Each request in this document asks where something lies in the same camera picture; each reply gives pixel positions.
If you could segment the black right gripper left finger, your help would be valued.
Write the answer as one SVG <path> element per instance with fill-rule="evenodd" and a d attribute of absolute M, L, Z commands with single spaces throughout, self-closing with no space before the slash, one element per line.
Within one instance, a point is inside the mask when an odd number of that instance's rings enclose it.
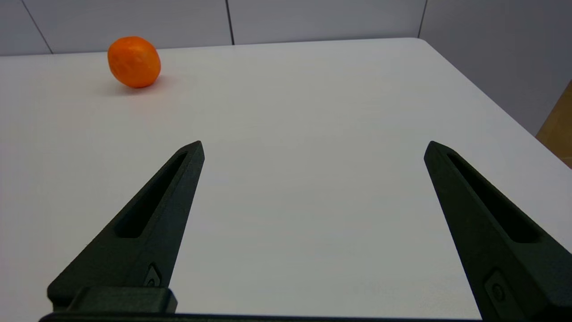
<path fill-rule="evenodd" d="M 50 283 L 53 308 L 87 287 L 167 287 L 204 160 L 200 141 L 176 151 Z"/>

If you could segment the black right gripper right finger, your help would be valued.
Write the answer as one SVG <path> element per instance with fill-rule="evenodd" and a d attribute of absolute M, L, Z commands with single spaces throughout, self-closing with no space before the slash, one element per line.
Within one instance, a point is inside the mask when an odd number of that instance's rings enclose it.
<path fill-rule="evenodd" d="M 570 251 L 453 149 L 424 161 L 482 319 L 569 322 Z"/>

